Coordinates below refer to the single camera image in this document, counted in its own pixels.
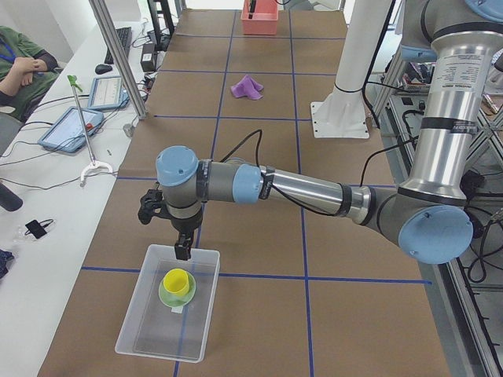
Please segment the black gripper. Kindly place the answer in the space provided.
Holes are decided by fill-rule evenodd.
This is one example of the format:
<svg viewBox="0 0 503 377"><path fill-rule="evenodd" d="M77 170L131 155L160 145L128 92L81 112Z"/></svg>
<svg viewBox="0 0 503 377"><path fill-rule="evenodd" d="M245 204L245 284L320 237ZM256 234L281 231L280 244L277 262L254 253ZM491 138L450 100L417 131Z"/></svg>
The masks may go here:
<svg viewBox="0 0 503 377"><path fill-rule="evenodd" d="M202 214L195 214L189 218L173 217L171 219L172 226L178 231L178 241L174 246L175 256L177 259L184 259L185 261L191 259L194 233L201 226L202 221Z"/></svg>

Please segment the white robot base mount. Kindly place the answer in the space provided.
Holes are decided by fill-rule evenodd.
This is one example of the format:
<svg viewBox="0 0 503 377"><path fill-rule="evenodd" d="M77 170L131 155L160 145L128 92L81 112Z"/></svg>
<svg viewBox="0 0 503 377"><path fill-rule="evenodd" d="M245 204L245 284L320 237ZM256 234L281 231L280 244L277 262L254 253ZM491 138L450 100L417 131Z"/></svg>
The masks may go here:
<svg viewBox="0 0 503 377"><path fill-rule="evenodd" d="M393 8L391 0L360 0L354 4L333 91L322 102L310 104L316 138L369 137L363 88Z"/></svg>

